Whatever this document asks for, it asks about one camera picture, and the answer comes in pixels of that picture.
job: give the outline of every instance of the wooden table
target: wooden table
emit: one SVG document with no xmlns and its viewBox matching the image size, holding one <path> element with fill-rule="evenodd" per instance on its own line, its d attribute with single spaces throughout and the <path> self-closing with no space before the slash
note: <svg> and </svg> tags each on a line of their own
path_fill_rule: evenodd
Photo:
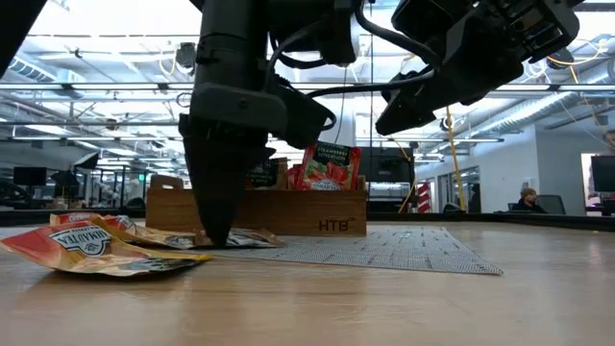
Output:
<svg viewBox="0 0 615 346">
<path fill-rule="evenodd" d="M 216 259 L 126 281 L 0 252 L 0 345 L 615 345 L 615 234 L 444 226 L 504 275 Z"/>
</svg>

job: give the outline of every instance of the wooden box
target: wooden box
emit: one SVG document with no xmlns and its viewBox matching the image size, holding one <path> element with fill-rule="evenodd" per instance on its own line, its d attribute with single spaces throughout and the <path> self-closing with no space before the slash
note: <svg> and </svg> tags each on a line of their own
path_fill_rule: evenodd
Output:
<svg viewBox="0 0 615 346">
<path fill-rule="evenodd" d="M 365 236 L 364 177 L 357 186 L 355 191 L 247 190 L 234 226 L 263 228 L 275 235 Z M 179 179 L 152 177 L 145 225 L 164 231 L 202 230 L 192 190 L 184 189 Z"/>
</svg>

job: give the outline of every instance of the gray mat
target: gray mat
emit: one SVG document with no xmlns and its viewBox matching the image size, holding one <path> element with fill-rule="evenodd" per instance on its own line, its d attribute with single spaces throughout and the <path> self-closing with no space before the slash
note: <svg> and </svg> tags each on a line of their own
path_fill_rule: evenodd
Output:
<svg viewBox="0 0 615 346">
<path fill-rule="evenodd" d="M 394 227 L 366 237 L 280 236 L 282 248 L 216 250 L 231 258 L 502 275 L 440 227 Z"/>
</svg>

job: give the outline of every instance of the monitor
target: monitor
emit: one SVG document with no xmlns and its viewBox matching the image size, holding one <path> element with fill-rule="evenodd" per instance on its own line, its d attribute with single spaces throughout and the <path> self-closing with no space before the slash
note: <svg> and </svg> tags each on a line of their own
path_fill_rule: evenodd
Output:
<svg viewBox="0 0 615 346">
<path fill-rule="evenodd" d="M 47 168 L 45 167 L 14 167 L 12 183 L 24 186 L 47 185 Z"/>
<path fill-rule="evenodd" d="M 410 164 L 399 148 L 362 147 L 358 174 L 371 183 L 409 183 Z"/>
<path fill-rule="evenodd" d="M 593 156 L 592 176 L 596 192 L 615 192 L 615 156 Z"/>
</svg>

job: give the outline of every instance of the black cable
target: black cable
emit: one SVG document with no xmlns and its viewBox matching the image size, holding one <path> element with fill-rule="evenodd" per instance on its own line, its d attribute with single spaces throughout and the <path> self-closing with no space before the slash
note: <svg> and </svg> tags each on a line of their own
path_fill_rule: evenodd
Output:
<svg viewBox="0 0 615 346">
<path fill-rule="evenodd" d="M 348 76 L 348 67 L 344 68 L 344 85 L 346 85 L 346 78 Z M 337 136 L 335 136 L 335 142 L 339 139 L 339 134 L 342 132 L 342 125 L 344 123 L 344 101 L 346 100 L 346 92 L 342 92 L 342 111 L 339 113 L 339 126 L 337 127 Z"/>
<path fill-rule="evenodd" d="M 325 95 L 331 95 L 342 92 L 364 92 L 364 91 L 383 91 L 383 90 L 395 90 L 402 87 L 408 87 L 417 83 L 425 82 L 433 77 L 433 71 L 429 71 L 423 75 L 408 78 L 403 81 L 395 81 L 389 83 L 377 83 L 377 84 L 363 84 L 356 86 L 336 86 L 320 90 L 314 90 L 309 92 L 307 96 L 314 98 Z"/>
<path fill-rule="evenodd" d="M 267 69 L 266 69 L 266 72 L 265 72 L 265 81 L 264 81 L 263 86 L 262 86 L 262 90 L 263 91 L 267 91 L 268 90 L 269 84 L 271 83 L 271 79 L 273 78 L 273 75 L 276 72 L 276 62 L 278 61 L 278 59 L 282 55 L 284 49 L 286 49 L 286 47 L 288 47 L 293 42 L 295 42 L 295 41 L 297 41 L 299 39 L 302 39 L 304 37 L 308 37 L 308 36 L 310 36 L 312 34 L 315 34 L 319 30 L 324 28 L 324 24 L 327 23 L 328 21 L 329 21 L 329 18 L 328 17 L 324 17 L 324 18 L 322 18 L 322 19 L 320 19 L 320 20 L 318 20 L 316 22 L 308 24 L 307 26 L 305 26 L 304 28 L 300 29 L 295 34 L 289 36 L 282 43 L 280 43 L 280 46 L 278 46 L 278 49 L 276 49 L 273 52 L 273 55 L 271 55 L 271 58 L 269 59 L 269 62 L 267 63 Z"/>
<path fill-rule="evenodd" d="M 278 42 L 276 42 L 276 40 L 273 38 L 273 34 L 271 32 L 269 32 L 269 41 L 271 42 L 271 48 L 273 48 L 274 51 L 278 49 Z M 284 54 L 280 55 L 280 61 L 290 68 L 297 68 L 297 69 L 310 69 L 310 68 L 324 66 L 327 64 L 327 62 L 325 62 L 324 59 L 319 59 L 313 62 L 302 62 L 302 61 L 298 61 L 296 59 L 290 58 Z"/>
<path fill-rule="evenodd" d="M 363 5 L 365 0 L 362 1 L 361 6 L 358 6 L 355 10 L 355 16 L 357 17 L 358 25 L 365 29 L 367 32 L 385 39 L 396 46 L 406 49 L 408 52 L 416 54 L 419 58 L 423 59 L 426 63 L 430 64 L 435 71 L 438 71 L 442 66 L 442 59 L 435 54 L 431 48 L 427 45 L 412 39 L 405 37 L 401 34 L 397 34 L 388 29 L 384 29 L 365 18 L 363 14 Z"/>
</svg>

